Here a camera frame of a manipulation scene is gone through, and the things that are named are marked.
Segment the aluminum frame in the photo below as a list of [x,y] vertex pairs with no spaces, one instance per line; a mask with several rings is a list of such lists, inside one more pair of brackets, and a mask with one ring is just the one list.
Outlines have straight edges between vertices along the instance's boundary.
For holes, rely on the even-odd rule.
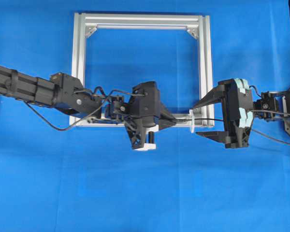
[[[212,53],[209,16],[202,15],[166,15],[166,14],[74,14],[72,76],[80,79],[85,85],[86,40],[97,29],[168,29],[186,30],[198,43],[199,92],[204,97],[213,88]],[[214,118],[214,106],[188,110],[189,114],[174,114],[176,118],[191,119],[177,123],[176,127],[212,127],[212,120],[198,118]],[[71,116],[70,124],[77,118]],[[85,127],[118,127],[123,124],[88,123],[83,120],[77,124]]]

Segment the small black cylinder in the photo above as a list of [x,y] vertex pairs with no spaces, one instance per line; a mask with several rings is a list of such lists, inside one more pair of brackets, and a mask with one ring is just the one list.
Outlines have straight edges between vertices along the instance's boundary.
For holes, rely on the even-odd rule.
[[155,143],[155,133],[152,132],[152,131],[150,131],[150,132],[148,133],[148,142],[149,142],[150,144],[154,144],[154,143]]

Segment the blue fabric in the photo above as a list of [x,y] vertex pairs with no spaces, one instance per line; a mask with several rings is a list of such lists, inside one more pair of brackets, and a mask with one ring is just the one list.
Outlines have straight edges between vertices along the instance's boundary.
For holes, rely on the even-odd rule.
[[[210,15],[215,85],[244,78],[259,91],[290,88],[284,0],[1,0],[0,65],[71,73],[73,13],[84,11]],[[130,91],[155,80],[166,106],[185,112],[199,97],[196,62],[183,31],[99,30],[87,43],[86,86]],[[280,122],[256,119],[254,128],[290,142]],[[290,147],[253,132],[236,150],[184,128],[156,138],[157,150],[138,153],[123,128],[54,131],[0,97],[0,232],[290,231]]]

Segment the black cable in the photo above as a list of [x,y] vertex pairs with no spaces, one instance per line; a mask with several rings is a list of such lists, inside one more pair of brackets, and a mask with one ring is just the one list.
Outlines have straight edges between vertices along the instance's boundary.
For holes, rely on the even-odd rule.
[[[213,120],[213,121],[223,122],[222,119],[217,119],[217,118],[195,118],[194,120]],[[173,120],[173,122],[188,122],[188,121],[192,121],[192,119],[176,118]]]
[[66,127],[66,128],[58,128],[56,126],[54,126],[52,123],[50,123],[45,117],[43,117],[39,112],[37,112],[31,105],[29,105],[26,101],[24,102],[34,113],[36,113],[37,116],[39,116],[45,123],[47,123],[50,127],[52,127],[53,129],[57,130],[57,131],[68,131],[69,129],[71,129],[72,127],[74,127],[77,123],[79,123],[82,120],[85,120],[87,118],[89,118],[90,116],[92,116],[94,113],[96,113],[98,110],[100,110],[103,105],[108,101],[108,99],[111,97],[113,92],[120,92],[120,93],[125,93],[128,95],[132,95],[132,96],[144,96],[143,94],[131,94],[119,89],[113,89],[110,94],[104,99],[104,101],[102,102],[102,104],[96,109],[94,110],[92,113],[90,113],[89,115],[75,121],[73,124],[71,124],[70,126]]
[[91,91],[91,89],[88,89],[88,88],[77,89],[77,90],[74,91],[74,93],[84,93],[84,92],[89,93],[91,95],[93,94],[93,92]]
[[290,143],[288,143],[288,142],[285,142],[285,141],[282,141],[282,140],[279,140],[279,139],[273,138],[273,137],[271,137],[271,136],[269,136],[269,135],[267,135],[267,134],[264,134],[264,133],[262,133],[262,132],[260,132],[260,131],[255,130],[255,129],[251,129],[251,130],[252,130],[253,132],[256,132],[256,133],[258,133],[258,134],[264,136],[265,138],[268,138],[268,139],[274,140],[274,141],[276,141],[276,142],[278,142],[278,143],[286,144],[286,145],[289,145],[289,146],[290,146]]
[[272,110],[249,110],[251,112],[261,112],[261,113],[273,113],[273,114],[277,114],[277,115],[288,115],[290,116],[289,113],[283,113],[283,112],[276,112],[276,111],[272,111]]
[[95,89],[94,89],[94,91],[93,91],[92,94],[96,94],[98,90],[100,91],[100,93],[101,93],[103,96],[106,97],[106,95],[105,95],[105,93],[104,93],[104,91],[103,91],[103,88],[102,88],[101,86],[97,86],[97,87],[95,87]]
[[253,87],[253,88],[255,89],[256,94],[257,94],[259,97],[263,98],[263,97],[259,94],[257,87],[255,87],[255,86],[249,86],[249,88],[251,88],[251,87]]

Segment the cable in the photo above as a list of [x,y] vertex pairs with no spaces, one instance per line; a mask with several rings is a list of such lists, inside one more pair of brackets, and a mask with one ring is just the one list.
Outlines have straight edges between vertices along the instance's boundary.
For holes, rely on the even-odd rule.
[[262,113],[273,113],[273,114],[277,114],[277,115],[288,115],[290,116],[289,113],[283,113],[283,112],[276,112],[276,111],[272,111],[272,110],[249,110],[251,112],[262,112]]
[[94,89],[94,91],[93,91],[92,94],[96,94],[98,90],[100,90],[100,93],[101,93],[103,96],[106,97],[106,95],[105,95],[105,93],[104,93],[104,91],[103,91],[103,88],[102,88],[101,86],[97,86],[97,87],[95,87],[95,89]]
[[87,118],[89,118],[90,116],[92,116],[94,113],[96,113],[98,110],[100,110],[103,105],[108,101],[108,99],[111,97],[113,92],[120,92],[120,93],[125,93],[128,95],[132,95],[132,96],[144,96],[143,94],[131,94],[122,90],[118,90],[118,89],[113,89],[110,94],[104,99],[104,101],[102,102],[102,104],[96,109],[94,110],[92,113],[90,113],[89,115],[75,121],[73,124],[71,124],[70,126],[66,127],[66,128],[58,128],[56,126],[54,126],[52,123],[50,123],[45,117],[43,117],[39,112],[37,112],[31,105],[29,105],[26,101],[24,101],[24,103],[34,112],[36,113],[37,116],[39,116],[46,124],[48,124],[50,127],[52,127],[53,129],[57,130],[57,131],[68,131],[69,129],[71,129],[72,127],[74,127],[77,123],[79,123],[82,120],[85,120]]
[[78,90],[75,90],[74,93],[89,93],[89,94],[93,94],[93,92],[91,91],[91,89],[88,89],[88,88],[83,88],[83,89],[78,89]]
[[263,98],[263,97],[259,94],[257,87],[255,87],[255,86],[249,86],[249,88],[251,88],[251,87],[253,87],[253,88],[255,89],[256,94],[257,94],[259,97]]
[[260,132],[260,131],[255,130],[255,129],[251,129],[251,130],[252,130],[253,132],[256,132],[256,133],[258,133],[258,134],[264,136],[265,138],[268,138],[268,139],[274,140],[274,141],[276,141],[276,142],[278,142],[278,143],[286,144],[286,145],[289,145],[289,146],[290,146],[290,143],[287,143],[287,142],[285,142],[285,141],[282,141],[282,140],[279,140],[279,139],[273,138],[273,137],[271,137],[271,136],[269,136],[269,135],[267,135],[267,134],[264,134],[264,133],[262,133],[262,132]]
[[[194,120],[213,120],[213,121],[223,122],[222,119],[217,119],[217,118],[195,118]],[[176,118],[174,121],[175,122],[188,122],[188,121],[192,121],[192,119],[180,119],[180,118]]]

